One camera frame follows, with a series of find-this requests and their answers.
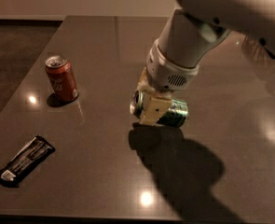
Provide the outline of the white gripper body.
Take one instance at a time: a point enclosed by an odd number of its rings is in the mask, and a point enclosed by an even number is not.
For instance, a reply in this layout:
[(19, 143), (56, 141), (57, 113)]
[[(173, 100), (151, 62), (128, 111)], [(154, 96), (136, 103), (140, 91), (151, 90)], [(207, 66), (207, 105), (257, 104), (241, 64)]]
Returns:
[(158, 40), (147, 55), (145, 67), (149, 85), (159, 91), (182, 91), (199, 71), (198, 64), (188, 68), (169, 61), (162, 54)]

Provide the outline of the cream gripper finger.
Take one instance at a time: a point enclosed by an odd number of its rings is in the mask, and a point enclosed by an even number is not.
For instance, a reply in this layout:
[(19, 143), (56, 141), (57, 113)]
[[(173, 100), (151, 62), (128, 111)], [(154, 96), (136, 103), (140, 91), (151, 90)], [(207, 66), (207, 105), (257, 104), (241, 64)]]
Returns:
[(141, 115), (140, 123), (143, 125), (155, 125), (172, 105), (171, 99), (156, 97), (147, 92), (141, 91)]
[(143, 69), (143, 72), (142, 72), (142, 74), (139, 78), (139, 81), (137, 83), (136, 90), (144, 91), (145, 93), (151, 93), (153, 91), (153, 88), (148, 83), (146, 68)]

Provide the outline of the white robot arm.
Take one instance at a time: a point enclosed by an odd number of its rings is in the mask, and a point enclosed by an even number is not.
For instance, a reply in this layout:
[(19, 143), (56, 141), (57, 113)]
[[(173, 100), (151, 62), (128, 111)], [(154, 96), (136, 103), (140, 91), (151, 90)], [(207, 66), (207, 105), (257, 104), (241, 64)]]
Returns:
[(184, 101), (172, 94), (185, 89), (200, 60), (232, 31), (243, 32), (275, 57), (275, 0), (176, 0), (149, 51), (131, 102), (143, 125), (180, 127), (188, 117)]

